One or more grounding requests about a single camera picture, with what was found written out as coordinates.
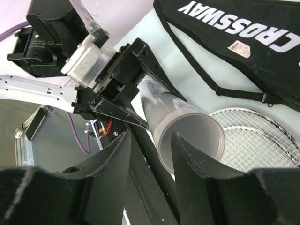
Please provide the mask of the black Crossway racket bag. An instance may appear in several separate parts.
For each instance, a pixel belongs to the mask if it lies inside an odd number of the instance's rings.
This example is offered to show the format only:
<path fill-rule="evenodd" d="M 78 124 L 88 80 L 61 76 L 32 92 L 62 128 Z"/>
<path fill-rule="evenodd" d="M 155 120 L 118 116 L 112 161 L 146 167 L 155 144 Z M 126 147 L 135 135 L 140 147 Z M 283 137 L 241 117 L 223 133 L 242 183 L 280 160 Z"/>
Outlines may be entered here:
<path fill-rule="evenodd" d="M 217 96 L 300 109 L 300 4 L 286 0 L 156 0 L 155 12 L 186 60 Z M 259 92 L 219 86 L 175 35 L 176 27 L 231 64 Z"/>

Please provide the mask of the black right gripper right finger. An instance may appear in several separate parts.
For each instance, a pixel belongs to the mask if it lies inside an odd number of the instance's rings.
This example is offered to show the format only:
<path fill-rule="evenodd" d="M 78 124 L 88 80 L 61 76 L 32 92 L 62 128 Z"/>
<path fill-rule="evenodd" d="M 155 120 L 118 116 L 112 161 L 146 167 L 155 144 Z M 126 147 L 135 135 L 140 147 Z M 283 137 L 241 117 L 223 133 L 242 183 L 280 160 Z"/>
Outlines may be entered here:
<path fill-rule="evenodd" d="M 299 224 L 299 169 L 241 172 L 214 160 L 175 132 L 171 148 L 181 224 Z"/>

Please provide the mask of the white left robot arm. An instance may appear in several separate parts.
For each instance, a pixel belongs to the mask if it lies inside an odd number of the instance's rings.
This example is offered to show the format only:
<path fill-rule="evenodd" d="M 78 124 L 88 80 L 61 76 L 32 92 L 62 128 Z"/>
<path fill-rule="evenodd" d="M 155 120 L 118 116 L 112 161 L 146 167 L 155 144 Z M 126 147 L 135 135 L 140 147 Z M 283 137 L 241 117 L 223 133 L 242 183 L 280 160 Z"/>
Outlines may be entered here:
<path fill-rule="evenodd" d="M 33 0 L 26 22 L 13 28 L 7 60 L 33 77 L 0 77 L 1 98 L 44 104 L 86 120 L 117 119 L 148 129 L 132 108 L 138 85 L 149 75 L 174 96 L 173 86 L 149 45 L 111 48 L 105 31 L 79 0 Z"/>

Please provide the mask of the white badminton racket upper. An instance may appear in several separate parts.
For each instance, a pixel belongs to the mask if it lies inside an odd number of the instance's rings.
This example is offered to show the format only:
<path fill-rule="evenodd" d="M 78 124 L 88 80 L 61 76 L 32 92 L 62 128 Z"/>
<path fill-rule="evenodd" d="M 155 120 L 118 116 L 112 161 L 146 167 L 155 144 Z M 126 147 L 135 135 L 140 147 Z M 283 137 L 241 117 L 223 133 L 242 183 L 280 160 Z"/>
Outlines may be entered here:
<path fill-rule="evenodd" d="M 231 107 L 210 113 L 223 128 L 233 120 L 263 118 L 273 120 L 247 108 Z M 300 151 L 281 149 L 263 135 L 248 130 L 229 130 L 225 134 L 225 151 L 220 162 L 242 172 L 254 168 L 299 168 Z"/>

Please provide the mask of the black white badminton racket lower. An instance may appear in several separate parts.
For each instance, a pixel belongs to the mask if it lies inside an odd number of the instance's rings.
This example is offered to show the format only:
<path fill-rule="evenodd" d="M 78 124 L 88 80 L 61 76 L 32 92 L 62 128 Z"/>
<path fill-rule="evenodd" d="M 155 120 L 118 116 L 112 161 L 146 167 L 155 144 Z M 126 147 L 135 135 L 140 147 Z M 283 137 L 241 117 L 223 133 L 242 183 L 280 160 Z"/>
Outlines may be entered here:
<path fill-rule="evenodd" d="M 283 150 L 288 150 L 291 148 L 295 148 L 296 151 L 300 150 L 300 145 L 291 136 L 291 134 L 273 120 L 263 118 L 233 120 L 233 122 L 227 122 L 227 125 L 223 126 L 224 131 L 234 129 L 256 132 L 277 144 Z"/>

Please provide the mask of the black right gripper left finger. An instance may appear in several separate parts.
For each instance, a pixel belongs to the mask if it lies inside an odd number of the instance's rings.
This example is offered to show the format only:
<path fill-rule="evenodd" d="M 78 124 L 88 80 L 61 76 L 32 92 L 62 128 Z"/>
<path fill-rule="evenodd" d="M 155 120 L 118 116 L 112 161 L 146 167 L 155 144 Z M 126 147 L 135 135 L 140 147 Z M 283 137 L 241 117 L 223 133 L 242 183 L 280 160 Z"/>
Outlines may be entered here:
<path fill-rule="evenodd" d="M 120 225 L 131 134 L 63 172 L 35 166 L 0 169 L 3 225 Z"/>

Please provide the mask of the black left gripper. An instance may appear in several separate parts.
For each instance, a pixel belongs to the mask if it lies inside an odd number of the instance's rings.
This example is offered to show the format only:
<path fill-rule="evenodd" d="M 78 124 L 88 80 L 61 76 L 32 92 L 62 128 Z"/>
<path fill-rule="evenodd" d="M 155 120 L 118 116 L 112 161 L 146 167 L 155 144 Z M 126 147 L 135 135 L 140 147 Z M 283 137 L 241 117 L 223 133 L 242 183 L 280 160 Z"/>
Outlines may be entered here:
<path fill-rule="evenodd" d="M 149 45 L 137 38 L 122 46 L 96 78 L 94 88 L 78 84 L 74 113 L 87 120 L 115 118 L 144 129 L 148 123 L 132 108 L 131 101 L 139 93 L 138 84 L 145 73 L 164 89 L 187 102 L 164 72 Z"/>

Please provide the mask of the black phone on frame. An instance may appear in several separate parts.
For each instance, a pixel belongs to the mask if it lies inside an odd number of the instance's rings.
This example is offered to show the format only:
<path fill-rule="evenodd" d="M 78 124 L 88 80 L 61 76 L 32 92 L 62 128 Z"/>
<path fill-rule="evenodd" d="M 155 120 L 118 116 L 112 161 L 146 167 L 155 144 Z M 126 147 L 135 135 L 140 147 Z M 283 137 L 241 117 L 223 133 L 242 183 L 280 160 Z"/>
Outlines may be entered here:
<path fill-rule="evenodd" d="M 32 141 L 37 135 L 38 131 L 42 127 L 47 117 L 47 111 L 44 108 L 40 108 L 34 116 L 31 124 L 28 126 L 25 135 L 29 141 Z"/>

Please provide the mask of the white shuttlecock tube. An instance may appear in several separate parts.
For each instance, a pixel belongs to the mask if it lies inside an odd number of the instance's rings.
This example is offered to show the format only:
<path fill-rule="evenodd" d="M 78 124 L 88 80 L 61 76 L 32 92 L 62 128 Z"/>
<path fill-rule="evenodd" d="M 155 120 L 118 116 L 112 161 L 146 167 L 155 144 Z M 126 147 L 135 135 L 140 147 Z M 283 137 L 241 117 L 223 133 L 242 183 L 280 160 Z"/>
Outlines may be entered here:
<path fill-rule="evenodd" d="M 143 112 L 162 166 L 174 174 L 171 134 L 178 132 L 192 146 L 219 161 L 225 151 L 221 125 L 155 81 L 140 84 Z"/>

